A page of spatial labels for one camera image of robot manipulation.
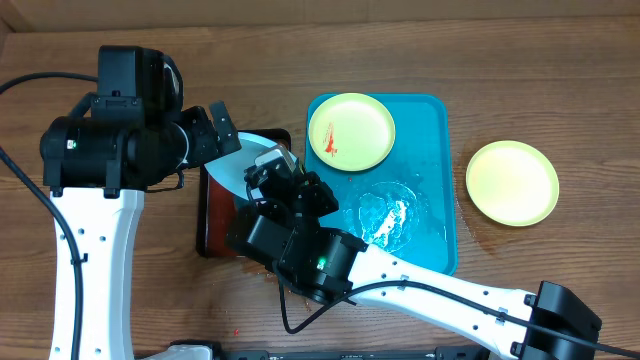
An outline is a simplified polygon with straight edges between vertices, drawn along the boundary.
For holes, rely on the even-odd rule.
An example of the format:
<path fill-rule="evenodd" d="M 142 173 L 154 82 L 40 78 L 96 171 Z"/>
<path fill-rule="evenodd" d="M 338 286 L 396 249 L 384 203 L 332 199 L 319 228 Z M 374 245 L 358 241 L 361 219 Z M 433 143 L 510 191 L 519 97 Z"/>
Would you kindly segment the yellow-green plate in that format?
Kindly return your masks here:
<path fill-rule="evenodd" d="M 381 163 L 396 138 L 394 119 L 372 96 L 342 93 L 323 101 L 311 114 L 308 139 L 328 166 L 359 172 Z"/>
<path fill-rule="evenodd" d="M 560 193 L 551 161 L 533 146 L 514 140 L 480 148 L 467 165 L 465 185 L 482 214 L 512 227 L 543 221 L 556 207 Z"/>

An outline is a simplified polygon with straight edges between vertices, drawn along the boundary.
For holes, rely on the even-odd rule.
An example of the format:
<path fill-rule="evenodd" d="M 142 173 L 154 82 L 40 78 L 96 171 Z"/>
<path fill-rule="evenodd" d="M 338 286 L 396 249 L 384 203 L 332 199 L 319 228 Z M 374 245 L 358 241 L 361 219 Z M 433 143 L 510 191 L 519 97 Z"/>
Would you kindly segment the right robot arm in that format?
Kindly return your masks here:
<path fill-rule="evenodd" d="M 499 359 L 591 359 L 601 319 L 573 292 L 490 287 L 403 261 L 319 217 L 337 210 L 315 173 L 251 167 L 236 176 L 249 201 L 226 243 L 274 273 L 281 292 L 321 304 L 397 311 L 461 335 Z"/>

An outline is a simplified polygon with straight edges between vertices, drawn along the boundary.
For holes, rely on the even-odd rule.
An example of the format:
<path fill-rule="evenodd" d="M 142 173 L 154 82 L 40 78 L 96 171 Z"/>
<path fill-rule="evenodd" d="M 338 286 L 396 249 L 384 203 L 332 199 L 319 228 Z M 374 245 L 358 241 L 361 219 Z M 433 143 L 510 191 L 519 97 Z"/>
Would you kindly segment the light blue plate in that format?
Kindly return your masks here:
<path fill-rule="evenodd" d="M 241 149 L 204 165 L 209 175 L 236 197 L 247 200 L 245 170 L 255 164 L 255 159 L 276 142 L 248 132 L 239 132 Z"/>

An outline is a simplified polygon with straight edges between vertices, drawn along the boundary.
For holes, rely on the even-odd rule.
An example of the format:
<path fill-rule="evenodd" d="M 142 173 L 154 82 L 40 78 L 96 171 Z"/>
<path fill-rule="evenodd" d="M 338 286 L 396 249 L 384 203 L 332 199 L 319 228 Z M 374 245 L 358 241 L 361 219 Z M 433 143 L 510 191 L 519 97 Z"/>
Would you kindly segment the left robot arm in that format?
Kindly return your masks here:
<path fill-rule="evenodd" d="M 145 195 L 240 150 L 225 104 L 146 106 L 89 94 L 41 139 L 55 212 L 52 359 L 131 359 L 131 281 Z"/>

